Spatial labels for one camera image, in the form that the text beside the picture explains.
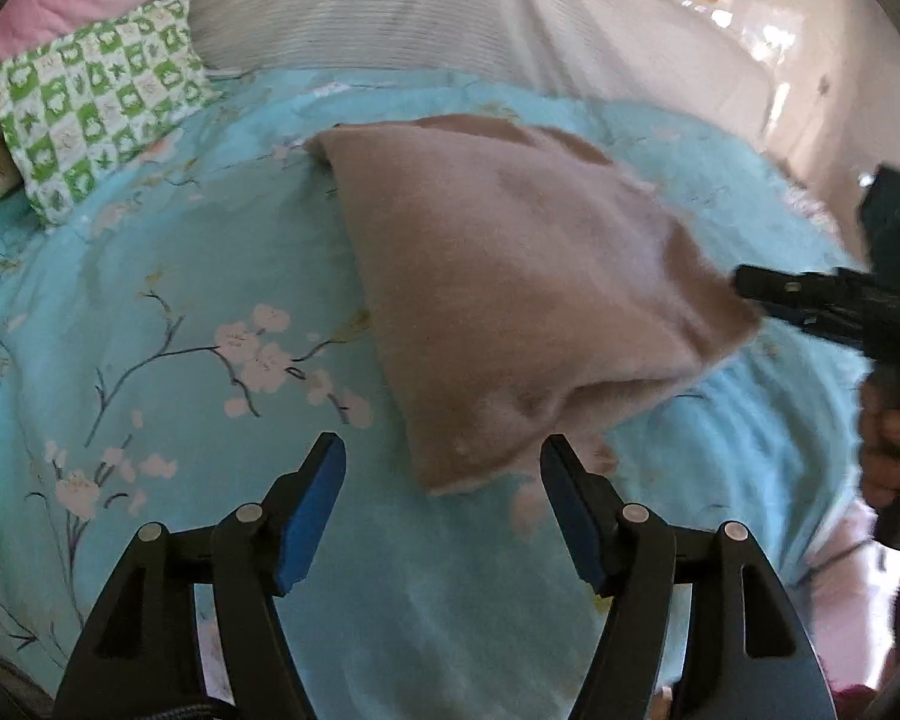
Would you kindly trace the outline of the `person's right hand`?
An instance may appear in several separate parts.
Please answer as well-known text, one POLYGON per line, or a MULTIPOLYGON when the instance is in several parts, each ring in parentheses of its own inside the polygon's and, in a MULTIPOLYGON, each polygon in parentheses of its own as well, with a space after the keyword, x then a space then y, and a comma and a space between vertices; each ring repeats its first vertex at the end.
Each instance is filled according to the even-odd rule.
POLYGON ((875 374, 860 387, 860 491, 875 511, 900 495, 900 411, 884 405, 875 374))

